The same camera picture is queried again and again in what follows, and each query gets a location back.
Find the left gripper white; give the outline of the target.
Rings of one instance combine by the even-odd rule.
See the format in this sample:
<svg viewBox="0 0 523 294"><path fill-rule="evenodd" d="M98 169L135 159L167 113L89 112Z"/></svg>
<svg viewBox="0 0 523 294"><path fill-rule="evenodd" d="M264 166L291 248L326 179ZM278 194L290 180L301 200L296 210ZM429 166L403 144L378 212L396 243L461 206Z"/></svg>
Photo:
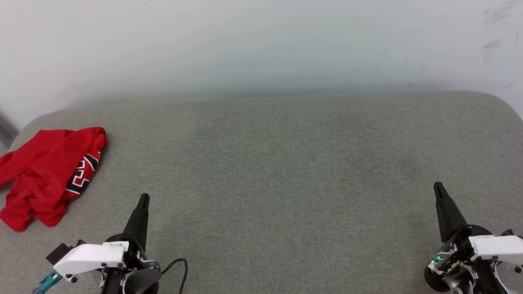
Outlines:
<svg viewBox="0 0 523 294"><path fill-rule="evenodd" d="M92 274L103 294L157 294L160 266L145 255L149 202L149 194L143 193L123 234L102 244L81 239L76 246L60 244L54 250L54 271L71 283L81 274Z"/></svg>

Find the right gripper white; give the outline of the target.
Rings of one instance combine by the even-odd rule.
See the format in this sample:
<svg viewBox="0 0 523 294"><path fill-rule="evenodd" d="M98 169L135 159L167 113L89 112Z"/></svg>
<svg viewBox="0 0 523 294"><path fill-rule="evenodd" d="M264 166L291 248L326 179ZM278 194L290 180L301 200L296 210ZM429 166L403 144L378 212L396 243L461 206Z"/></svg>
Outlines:
<svg viewBox="0 0 523 294"><path fill-rule="evenodd" d="M494 236L468 225L442 182L434 183L441 242L425 268L425 281L436 292L448 294L517 294L502 281L499 266L509 264L522 272L522 236L506 230Z"/></svg>

